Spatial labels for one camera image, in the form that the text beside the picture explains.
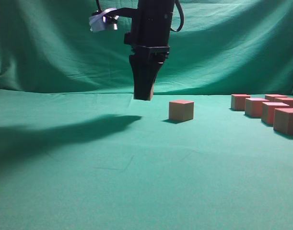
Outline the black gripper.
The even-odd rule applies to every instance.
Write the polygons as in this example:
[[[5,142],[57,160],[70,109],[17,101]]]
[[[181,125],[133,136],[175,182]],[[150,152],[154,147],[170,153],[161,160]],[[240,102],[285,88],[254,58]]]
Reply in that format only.
[[[125,35],[124,43],[131,45],[134,53],[129,62],[136,100],[151,99],[157,74],[169,57],[174,4],[173,0],[140,0],[134,11],[131,31]]]

